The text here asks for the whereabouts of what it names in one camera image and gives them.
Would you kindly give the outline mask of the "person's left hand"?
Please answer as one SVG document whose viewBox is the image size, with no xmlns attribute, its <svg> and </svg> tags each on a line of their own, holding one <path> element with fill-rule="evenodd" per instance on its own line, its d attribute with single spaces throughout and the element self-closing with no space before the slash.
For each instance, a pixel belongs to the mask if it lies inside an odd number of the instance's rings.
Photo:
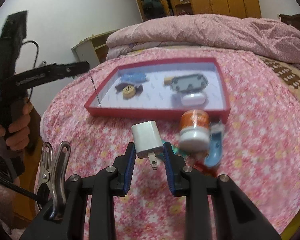
<svg viewBox="0 0 300 240">
<path fill-rule="evenodd" d="M 32 103 L 25 103 L 23 114 L 8 127 L 8 131 L 12 133 L 12 135 L 6 139 L 6 145 L 13 151 L 23 150 L 30 142 L 30 129 L 28 125 L 31 120 L 30 113 L 32 109 Z M 6 130 L 0 125 L 0 137 L 3 137 L 5 133 Z"/>
</svg>

